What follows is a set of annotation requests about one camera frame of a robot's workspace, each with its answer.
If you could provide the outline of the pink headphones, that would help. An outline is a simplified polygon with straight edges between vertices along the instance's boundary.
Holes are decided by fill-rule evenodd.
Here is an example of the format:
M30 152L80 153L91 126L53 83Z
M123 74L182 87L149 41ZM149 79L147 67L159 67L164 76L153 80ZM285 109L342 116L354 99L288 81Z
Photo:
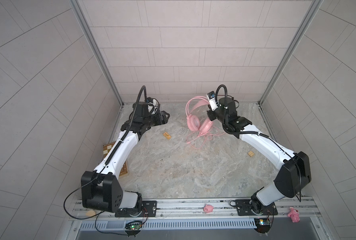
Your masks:
M194 100L198 100L198 102L190 109L189 105ZM185 106L187 126L192 132L199 132L199 135L209 134L213 127L213 122L209 118L206 118L205 120L201 121L199 117L194 115L192 112L200 107L207 105L209 105L209 101L207 98L202 96L196 96L190 99Z

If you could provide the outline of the black white headphones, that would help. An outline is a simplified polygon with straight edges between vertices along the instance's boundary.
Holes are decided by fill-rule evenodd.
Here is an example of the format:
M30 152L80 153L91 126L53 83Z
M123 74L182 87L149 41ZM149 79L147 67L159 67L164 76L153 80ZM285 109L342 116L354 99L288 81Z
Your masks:
M150 116L154 116L158 110L160 109L160 103L157 99L148 97L146 99L146 103L148 105L148 112Z

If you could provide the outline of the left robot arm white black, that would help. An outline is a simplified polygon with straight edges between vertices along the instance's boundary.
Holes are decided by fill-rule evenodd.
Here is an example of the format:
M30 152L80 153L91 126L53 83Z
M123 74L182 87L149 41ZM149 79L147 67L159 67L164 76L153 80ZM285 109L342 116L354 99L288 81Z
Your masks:
M122 189L120 171L142 135L151 127L167 124L169 118L169 113L158 110L153 115L136 114L122 125L119 137L108 155L92 172L86 171L81 177L84 208L132 216L142 212L142 195Z

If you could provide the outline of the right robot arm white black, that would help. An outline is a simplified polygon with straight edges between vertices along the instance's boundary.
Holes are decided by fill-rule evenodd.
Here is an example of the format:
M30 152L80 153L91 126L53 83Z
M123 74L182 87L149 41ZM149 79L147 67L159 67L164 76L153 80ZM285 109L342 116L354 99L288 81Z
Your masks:
M249 206L255 215L263 215L265 207L285 197L298 196L298 200L301 200L301 190L311 182L307 154L285 148L262 133L250 120L238 116L232 98L223 97L218 100L213 95L209 99L207 115L211 121L219 120L227 134L253 146L278 169L273 182L251 196Z

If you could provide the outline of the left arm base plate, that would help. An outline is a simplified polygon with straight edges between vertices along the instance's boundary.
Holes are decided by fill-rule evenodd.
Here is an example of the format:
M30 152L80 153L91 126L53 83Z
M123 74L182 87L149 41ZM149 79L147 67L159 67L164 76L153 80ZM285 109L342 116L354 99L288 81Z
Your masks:
M140 218L148 215L155 217L157 211L157 201L143 201L141 207L135 209L119 209L115 212L116 218Z

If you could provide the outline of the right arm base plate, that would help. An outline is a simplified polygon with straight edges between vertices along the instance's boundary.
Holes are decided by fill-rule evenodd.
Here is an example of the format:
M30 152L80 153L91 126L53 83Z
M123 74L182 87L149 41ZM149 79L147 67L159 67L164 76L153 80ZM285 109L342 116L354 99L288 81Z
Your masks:
M231 207L236 208L239 216L268 216L278 215L277 208L274 203L269 206L260 206L257 212L254 211L253 205L250 203L251 199L238 199L231 201L229 204Z

